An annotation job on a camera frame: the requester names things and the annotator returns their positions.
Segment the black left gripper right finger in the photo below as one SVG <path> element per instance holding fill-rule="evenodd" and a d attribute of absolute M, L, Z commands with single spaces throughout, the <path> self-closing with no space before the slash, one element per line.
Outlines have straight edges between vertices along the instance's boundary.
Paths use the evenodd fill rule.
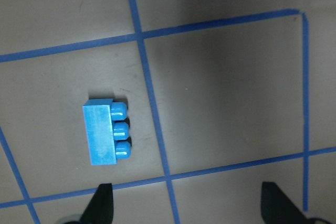
<path fill-rule="evenodd" d="M 314 223 L 274 182 L 262 183 L 260 211 L 265 223 Z"/>

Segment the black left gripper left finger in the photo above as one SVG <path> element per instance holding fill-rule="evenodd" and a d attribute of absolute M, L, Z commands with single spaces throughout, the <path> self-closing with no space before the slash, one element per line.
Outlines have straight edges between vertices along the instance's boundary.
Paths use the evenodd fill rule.
<path fill-rule="evenodd" d="M 81 215 L 80 223 L 112 224 L 114 216 L 113 187 L 111 183 L 100 184 Z"/>

